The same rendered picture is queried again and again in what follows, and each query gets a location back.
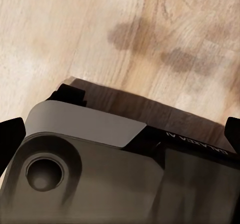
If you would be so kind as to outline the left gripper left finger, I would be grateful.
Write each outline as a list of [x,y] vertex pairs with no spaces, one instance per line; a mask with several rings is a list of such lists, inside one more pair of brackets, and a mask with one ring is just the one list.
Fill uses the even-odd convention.
[[25,136],[26,129],[22,117],[0,122],[0,177]]

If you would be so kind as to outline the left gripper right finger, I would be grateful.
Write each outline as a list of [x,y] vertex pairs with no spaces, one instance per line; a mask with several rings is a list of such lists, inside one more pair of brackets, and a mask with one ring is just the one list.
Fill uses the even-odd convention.
[[227,119],[224,135],[240,157],[240,119],[229,117]]

